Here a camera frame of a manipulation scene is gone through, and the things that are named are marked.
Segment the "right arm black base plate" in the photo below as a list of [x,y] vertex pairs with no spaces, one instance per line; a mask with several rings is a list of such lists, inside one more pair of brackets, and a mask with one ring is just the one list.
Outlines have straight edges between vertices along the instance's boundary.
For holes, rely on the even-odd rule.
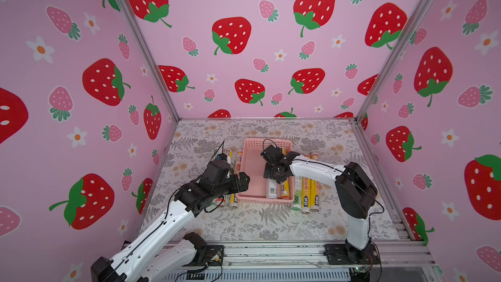
[[372,243],[359,250],[350,244],[326,244],[324,256],[329,265],[379,265],[380,256]]

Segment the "clear white wrap roll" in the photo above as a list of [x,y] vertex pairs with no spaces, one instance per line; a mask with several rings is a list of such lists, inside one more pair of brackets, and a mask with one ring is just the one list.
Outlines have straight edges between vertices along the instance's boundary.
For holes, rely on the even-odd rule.
[[275,180],[268,179],[267,180],[267,188],[266,188],[266,198],[275,200],[277,199],[277,183]]

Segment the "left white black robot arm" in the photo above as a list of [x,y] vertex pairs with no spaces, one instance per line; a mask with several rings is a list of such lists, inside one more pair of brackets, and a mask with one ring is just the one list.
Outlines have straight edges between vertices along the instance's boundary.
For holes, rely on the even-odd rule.
[[251,178],[233,173],[230,164],[216,159],[194,180],[182,185],[163,214],[111,259],[100,257],[91,266],[92,281],[139,281],[147,265],[186,224],[211,206],[213,200],[249,189]]

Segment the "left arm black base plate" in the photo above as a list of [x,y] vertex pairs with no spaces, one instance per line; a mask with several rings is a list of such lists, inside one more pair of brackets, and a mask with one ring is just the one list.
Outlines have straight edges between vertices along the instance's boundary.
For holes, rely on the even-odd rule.
[[187,266],[209,266],[217,257],[224,257],[224,245],[207,245],[197,249],[193,260]]

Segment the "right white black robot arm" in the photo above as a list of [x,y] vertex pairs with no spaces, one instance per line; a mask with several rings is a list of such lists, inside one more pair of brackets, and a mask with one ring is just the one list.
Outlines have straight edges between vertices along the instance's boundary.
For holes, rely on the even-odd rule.
[[346,165],[312,160],[297,152],[286,155],[269,145],[262,151],[269,167],[269,179],[283,183],[291,176],[308,178],[335,187],[342,209],[348,214],[348,234],[341,252],[352,264],[360,264],[371,242],[369,215],[378,190],[355,162]]

